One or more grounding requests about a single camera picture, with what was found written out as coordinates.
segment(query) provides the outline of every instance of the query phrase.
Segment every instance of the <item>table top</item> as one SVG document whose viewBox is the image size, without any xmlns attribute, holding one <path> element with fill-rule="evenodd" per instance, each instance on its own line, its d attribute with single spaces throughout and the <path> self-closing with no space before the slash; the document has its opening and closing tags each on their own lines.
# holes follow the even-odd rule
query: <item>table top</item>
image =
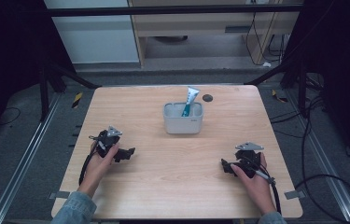
<svg viewBox="0 0 350 224">
<path fill-rule="evenodd" d="M 95 218 L 248 218 L 259 217 L 237 177 L 223 172 L 220 160 L 236 161 L 235 146 L 263 146 L 268 171 L 276 180 L 284 217 L 300 217 L 294 190 L 265 107 L 255 86 L 202 85 L 203 126 L 196 134 L 168 134 L 162 110 L 185 102 L 187 86 L 109 87 L 95 91 L 60 191 L 75 191 L 92 140 L 108 125 L 123 132 L 119 147 L 136 151 L 114 162 L 93 200 Z M 213 96 L 204 102 L 203 96 Z M 65 199 L 56 199 L 55 216 Z"/>
</svg>

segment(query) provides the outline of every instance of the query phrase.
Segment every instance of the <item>human hand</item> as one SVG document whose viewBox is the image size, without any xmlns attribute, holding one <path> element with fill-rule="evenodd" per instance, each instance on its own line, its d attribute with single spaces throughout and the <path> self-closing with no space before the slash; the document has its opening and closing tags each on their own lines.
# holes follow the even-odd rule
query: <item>human hand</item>
<svg viewBox="0 0 350 224">
<path fill-rule="evenodd" d="M 95 142 L 92 143 L 91 150 L 93 150 L 94 146 Z M 118 151 L 119 143 L 116 143 L 110 148 L 104 158 L 102 158 L 97 152 L 93 153 L 90 163 L 87 166 L 84 180 L 78 187 L 77 191 L 82 191 L 92 198 L 99 186 L 100 181 L 105 176 L 105 173 L 110 169 L 111 162 Z"/>
<path fill-rule="evenodd" d="M 263 153 L 261 153 L 261 164 L 264 167 L 267 167 L 267 162 Z M 234 164 L 231 164 L 231 168 L 238 175 L 238 178 L 244 184 L 250 199 L 259 208 L 263 215 L 276 211 L 276 208 L 273 205 L 270 185 L 267 180 L 259 175 L 254 175 L 253 178 L 249 178 L 240 167 Z"/>
</svg>

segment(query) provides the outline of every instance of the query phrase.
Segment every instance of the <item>blue toothpaste tube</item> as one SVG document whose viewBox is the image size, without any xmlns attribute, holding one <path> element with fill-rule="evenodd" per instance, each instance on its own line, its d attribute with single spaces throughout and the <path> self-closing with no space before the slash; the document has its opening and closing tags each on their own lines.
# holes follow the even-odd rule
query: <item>blue toothpaste tube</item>
<svg viewBox="0 0 350 224">
<path fill-rule="evenodd" d="M 194 103 L 194 100 L 195 98 L 197 98 L 199 92 L 200 90 L 189 87 L 189 94 L 187 96 L 186 106 L 184 107 L 183 114 L 181 115 L 181 117 L 189 116 L 189 109 L 191 108 L 191 104 Z"/>
</svg>

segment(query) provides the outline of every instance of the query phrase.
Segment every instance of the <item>white container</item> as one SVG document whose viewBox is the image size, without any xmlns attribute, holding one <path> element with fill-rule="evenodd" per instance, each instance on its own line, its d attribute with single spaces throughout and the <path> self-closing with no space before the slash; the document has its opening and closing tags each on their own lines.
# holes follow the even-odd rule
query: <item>white container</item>
<svg viewBox="0 0 350 224">
<path fill-rule="evenodd" d="M 167 133 L 199 133 L 202 128 L 203 105 L 194 102 L 188 117 L 181 117 L 185 102 L 167 103 L 163 106 L 163 120 Z"/>
</svg>

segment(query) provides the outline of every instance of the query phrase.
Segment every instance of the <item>floor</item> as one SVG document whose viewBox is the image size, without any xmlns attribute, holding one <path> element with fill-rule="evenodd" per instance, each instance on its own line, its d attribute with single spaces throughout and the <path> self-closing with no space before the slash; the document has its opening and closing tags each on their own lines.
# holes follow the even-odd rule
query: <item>floor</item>
<svg viewBox="0 0 350 224">
<path fill-rule="evenodd" d="M 271 53 L 275 54 L 278 41 L 275 39 Z M 277 56 L 266 52 L 267 58 L 276 60 Z M 120 67 L 114 65 L 110 70 L 80 71 L 87 80 L 104 86 L 116 85 L 161 85 L 161 84 L 242 84 L 261 76 L 271 69 L 255 65 L 248 57 L 245 42 L 238 35 L 189 36 L 181 41 L 178 37 L 150 38 L 148 40 L 146 63 L 143 67 Z M 259 85 L 279 146 L 282 149 L 293 183 L 302 181 L 301 161 L 305 160 L 306 174 L 336 174 L 350 183 L 350 157 L 346 155 L 345 144 L 325 112 L 324 105 L 318 105 L 311 112 L 313 129 L 303 143 L 306 119 L 295 116 L 283 122 L 275 122 L 295 114 L 297 87 L 281 90 L 277 75 Z M 8 102 L 8 110 L 0 119 L 0 199 L 8 199 L 9 204 L 0 207 L 4 212 L 3 223 L 48 223 L 53 200 L 49 194 L 59 190 L 64 171 L 77 140 L 79 126 L 82 125 L 93 90 L 80 86 L 69 78 L 64 78 L 67 89 L 63 94 L 49 92 L 56 110 L 44 137 L 34 140 L 39 122 L 39 88 L 33 86 L 14 94 Z M 287 103 L 273 97 L 272 90 L 287 98 Z M 83 96 L 77 108 L 72 108 L 77 93 Z M 318 91 L 308 90 L 312 102 Z M 34 142 L 36 151 L 28 153 L 30 143 Z M 340 200 L 350 198 L 350 189 L 330 179 L 312 180 L 308 187 L 310 193 L 301 199 L 304 215 L 288 223 L 338 223 L 316 207 L 311 201 L 317 200 L 334 218 L 344 219 L 344 211 L 350 203 Z M 254 223 L 255 219 L 245 220 Z"/>
</svg>

